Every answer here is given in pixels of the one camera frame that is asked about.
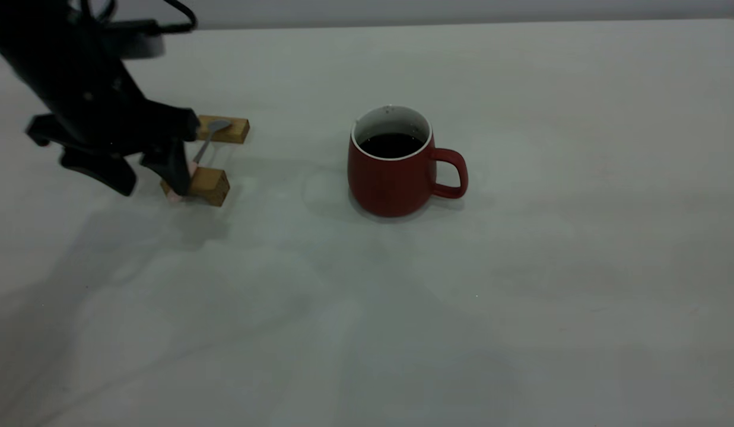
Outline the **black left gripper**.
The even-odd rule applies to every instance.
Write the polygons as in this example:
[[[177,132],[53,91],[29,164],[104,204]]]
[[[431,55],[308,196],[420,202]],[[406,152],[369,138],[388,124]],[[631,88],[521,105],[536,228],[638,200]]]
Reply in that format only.
[[[61,167],[131,196],[136,174],[127,160],[84,151],[143,151],[143,167],[175,194],[188,195],[192,178],[182,141],[198,135],[192,109],[148,100],[127,71],[28,71],[26,84],[50,111],[31,119],[27,135],[38,146],[67,146]]]

